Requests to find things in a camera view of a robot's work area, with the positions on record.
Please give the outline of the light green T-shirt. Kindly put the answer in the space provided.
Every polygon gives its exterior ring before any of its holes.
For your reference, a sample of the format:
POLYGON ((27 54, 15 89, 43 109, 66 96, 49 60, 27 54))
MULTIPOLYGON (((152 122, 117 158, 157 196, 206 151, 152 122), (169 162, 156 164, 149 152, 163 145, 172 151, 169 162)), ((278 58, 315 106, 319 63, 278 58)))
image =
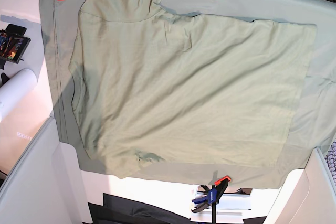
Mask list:
POLYGON ((276 165, 314 25, 85 0, 69 70, 85 153, 124 178, 154 163, 276 165))

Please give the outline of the blue orange bar clamp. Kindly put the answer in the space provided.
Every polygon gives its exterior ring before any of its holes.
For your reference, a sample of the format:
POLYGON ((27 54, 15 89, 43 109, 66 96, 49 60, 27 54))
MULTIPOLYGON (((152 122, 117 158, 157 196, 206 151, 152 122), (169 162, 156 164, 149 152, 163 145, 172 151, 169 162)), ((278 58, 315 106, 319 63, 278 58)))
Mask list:
POLYGON ((204 189, 204 196, 192 200, 195 208, 192 209, 191 212, 197 214, 205 210, 207 207, 211 207, 212 223, 216 223, 216 205, 219 203, 220 198, 227 189, 230 181, 231 178, 229 176, 224 176, 217 180, 215 184, 211 186, 211 188, 206 185, 200 185, 200 187, 204 189))

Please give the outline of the black fabric under table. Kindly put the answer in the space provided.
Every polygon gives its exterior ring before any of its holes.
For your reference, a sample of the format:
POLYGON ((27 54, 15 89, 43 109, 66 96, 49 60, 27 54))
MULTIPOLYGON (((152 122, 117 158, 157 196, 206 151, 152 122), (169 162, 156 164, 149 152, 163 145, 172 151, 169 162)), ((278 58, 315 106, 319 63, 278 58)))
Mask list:
POLYGON ((103 205, 88 206, 93 223, 191 223, 165 209, 108 194, 103 194, 103 205))

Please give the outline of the green table cover cloth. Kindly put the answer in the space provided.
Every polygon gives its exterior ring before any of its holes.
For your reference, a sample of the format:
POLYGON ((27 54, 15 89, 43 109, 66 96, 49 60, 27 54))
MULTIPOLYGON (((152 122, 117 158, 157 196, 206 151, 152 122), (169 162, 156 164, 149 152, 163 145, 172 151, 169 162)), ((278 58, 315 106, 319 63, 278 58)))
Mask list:
MULTIPOLYGON (((61 142, 72 145, 79 166, 108 177, 100 161, 91 160, 82 145, 72 112, 73 80, 68 66, 77 33, 78 12, 85 0, 39 0, 41 29, 54 115, 61 142)), ((295 167, 305 167, 313 148, 326 154, 335 141, 335 4, 324 0, 162 0, 174 13, 230 16, 313 24, 317 35, 299 108, 278 164, 272 168, 230 165, 153 164, 136 178, 210 184, 228 175, 235 187, 279 188, 295 167)))

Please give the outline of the white paper roll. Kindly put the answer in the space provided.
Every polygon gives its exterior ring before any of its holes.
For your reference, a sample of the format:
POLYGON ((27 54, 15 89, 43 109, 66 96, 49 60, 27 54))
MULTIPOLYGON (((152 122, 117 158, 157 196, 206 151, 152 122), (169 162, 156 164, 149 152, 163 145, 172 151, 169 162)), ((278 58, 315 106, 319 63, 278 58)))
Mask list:
POLYGON ((1 121, 37 85, 30 69, 22 69, 1 86, 1 121))

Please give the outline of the black tablet with stand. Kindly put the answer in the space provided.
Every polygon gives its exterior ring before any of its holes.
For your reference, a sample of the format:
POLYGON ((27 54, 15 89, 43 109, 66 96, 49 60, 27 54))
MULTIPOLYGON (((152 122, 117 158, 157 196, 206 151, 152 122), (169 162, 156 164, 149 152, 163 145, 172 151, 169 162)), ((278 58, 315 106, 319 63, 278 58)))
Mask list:
POLYGON ((27 28, 14 24, 1 30, 1 60, 19 64, 31 39, 25 37, 27 28))

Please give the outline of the patterned mesh mat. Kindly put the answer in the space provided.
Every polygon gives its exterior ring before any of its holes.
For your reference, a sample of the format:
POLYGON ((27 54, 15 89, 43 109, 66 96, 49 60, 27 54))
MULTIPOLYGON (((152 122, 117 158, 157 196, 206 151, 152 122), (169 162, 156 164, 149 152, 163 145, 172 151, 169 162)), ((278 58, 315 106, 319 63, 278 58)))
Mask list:
POLYGON ((331 173, 334 183, 336 183, 336 142, 333 142, 326 154, 325 161, 331 173))

